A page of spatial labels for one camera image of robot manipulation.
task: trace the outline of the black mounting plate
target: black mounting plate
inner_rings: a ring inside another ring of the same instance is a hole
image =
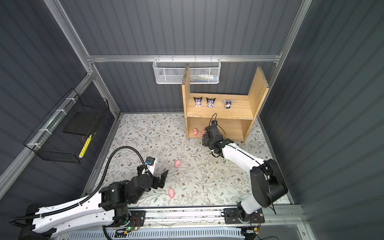
[[[240,219],[238,217],[238,216],[240,216],[240,213],[238,212],[237,208],[227,208],[227,209],[224,209],[223,212],[225,213],[224,215],[227,216],[227,217],[224,217],[225,224],[244,223],[244,222],[240,221]],[[247,223],[250,223],[250,224],[254,223],[254,225],[257,225],[258,223],[259,224],[265,223],[264,214],[263,214],[262,209],[256,210],[253,214],[256,216],[251,217],[251,222],[247,222]]]
[[[144,220],[145,220],[145,211],[129,211],[131,215],[129,216],[129,219],[131,220],[130,223],[128,223],[127,227],[133,227],[133,218],[135,219],[135,227],[142,227],[144,226]]]

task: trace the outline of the metal wire rack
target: metal wire rack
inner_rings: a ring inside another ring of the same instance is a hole
[[[92,144],[91,140],[109,111],[108,101],[104,98],[76,95],[67,100],[70,100],[68,104],[56,110],[53,119],[38,129],[36,135],[31,134],[24,142],[26,147],[43,160],[80,163],[82,158],[80,153],[83,151],[82,155],[86,154],[83,150],[84,144],[87,142],[87,147]],[[84,134],[69,133],[66,130],[68,125],[73,126],[73,118],[79,114],[87,117],[88,124],[85,124],[83,129],[88,131]]]
[[[221,62],[166,62],[155,58],[153,70],[156,83],[181,84],[185,66],[189,63],[191,84],[217,84],[219,83]]]

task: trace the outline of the floral tablecloth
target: floral tablecloth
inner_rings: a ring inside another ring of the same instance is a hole
[[[257,121],[246,142],[237,144],[256,157],[271,158]],[[124,145],[136,148],[144,159],[148,156],[156,158],[155,175],[169,170],[165,187],[144,193],[136,204],[131,204],[132,207],[233,205],[250,193],[250,179],[246,172],[229,160],[212,157],[200,139],[186,139],[183,113],[123,115],[107,158],[114,149]],[[179,168],[174,167],[177,160],[181,161]],[[139,158],[133,151],[119,151],[109,165],[103,186],[130,180],[137,175],[138,165]],[[173,199],[168,195],[170,187],[175,191]],[[290,202],[284,196],[275,203]]]

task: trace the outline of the yellow pen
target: yellow pen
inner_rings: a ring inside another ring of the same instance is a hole
[[[87,148],[88,148],[89,143],[91,142],[91,139],[92,139],[92,134],[89,136],[87,141],[85,141],[84,147],[79,154],[79,158],[84,157],[85,151],[87,151]]]

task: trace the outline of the white cable tray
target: white cable tray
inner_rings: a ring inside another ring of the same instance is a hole
[[[153,71],[156,83],[181,84],[185,66],[189,63],[191,84],[217,84],[219,83],[221,62],[169,62],[157,58],[153,60]]]
[[[244,239],[241,229],[235,227],[199,227],[199,228],[140,228],[125,237],[114,237],[116,230],[107,230],[111,239]],[[102,230],[78,230],[70,233],[68,240],[105,240]]]

